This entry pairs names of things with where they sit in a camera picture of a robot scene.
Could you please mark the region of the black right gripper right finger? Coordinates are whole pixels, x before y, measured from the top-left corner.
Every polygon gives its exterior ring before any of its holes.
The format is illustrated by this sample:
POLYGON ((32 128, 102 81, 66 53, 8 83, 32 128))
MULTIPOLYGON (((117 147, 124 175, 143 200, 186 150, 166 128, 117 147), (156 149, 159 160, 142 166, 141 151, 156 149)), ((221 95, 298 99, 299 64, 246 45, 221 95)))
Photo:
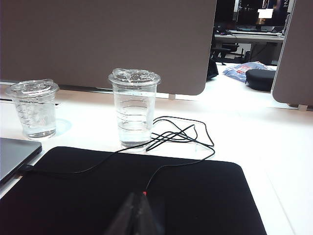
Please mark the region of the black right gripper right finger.
POLYGON ((164 198, 148 195, 145 191, 139 194, 139 203, 135 212, 133 234, 164 234, 164 198))

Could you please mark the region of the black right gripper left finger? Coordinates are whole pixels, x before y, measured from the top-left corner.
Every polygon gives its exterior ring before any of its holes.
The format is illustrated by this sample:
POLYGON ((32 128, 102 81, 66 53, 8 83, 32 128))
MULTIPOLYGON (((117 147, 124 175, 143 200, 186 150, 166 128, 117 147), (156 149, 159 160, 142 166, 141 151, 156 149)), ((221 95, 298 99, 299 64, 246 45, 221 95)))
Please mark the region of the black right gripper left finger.
POLYGON ((132 192, 118 209, 105 231, 106 235, 131 235, 134 225, 135 194, 132 192))

